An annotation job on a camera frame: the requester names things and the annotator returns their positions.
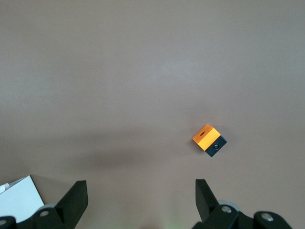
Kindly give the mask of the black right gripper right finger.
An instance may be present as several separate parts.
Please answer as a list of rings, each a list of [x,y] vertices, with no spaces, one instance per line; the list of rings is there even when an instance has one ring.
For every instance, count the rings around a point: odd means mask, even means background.
[[[201,221],[192,229],[237,229],[238,212],[221,205],[204,179],[195,182],[195,202]]]

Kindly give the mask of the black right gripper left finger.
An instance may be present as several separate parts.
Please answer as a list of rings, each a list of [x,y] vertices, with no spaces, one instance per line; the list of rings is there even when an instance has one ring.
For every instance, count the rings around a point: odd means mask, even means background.
[[[33,216],[34,229],[75,229],[88,206],[87,182],[77,181],[52,208],[43,208]]]

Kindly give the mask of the white drawer cabinet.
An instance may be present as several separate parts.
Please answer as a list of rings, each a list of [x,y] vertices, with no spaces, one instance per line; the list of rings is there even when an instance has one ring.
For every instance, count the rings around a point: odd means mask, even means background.
[[[19,223],[43,206],[44,202],[30,175],[0,185],[0,217],[13,216]]]

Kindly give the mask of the orange and black box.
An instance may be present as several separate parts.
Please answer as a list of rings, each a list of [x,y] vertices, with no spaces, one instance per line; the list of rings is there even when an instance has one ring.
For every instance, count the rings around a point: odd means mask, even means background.
[[[205,125],[193,137],[193,141],[210,157],[213,157],[225,144],[227,144],[227,140],[210,125]]]

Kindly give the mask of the brown table cover sheet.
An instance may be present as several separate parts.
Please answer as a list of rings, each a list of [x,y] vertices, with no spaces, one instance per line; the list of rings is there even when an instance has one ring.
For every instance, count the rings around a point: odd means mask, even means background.
[[[197,179],[305,229],[305,0],[0,0],[0,185],[27,175],[86,180],[77,229],[190,229]]]

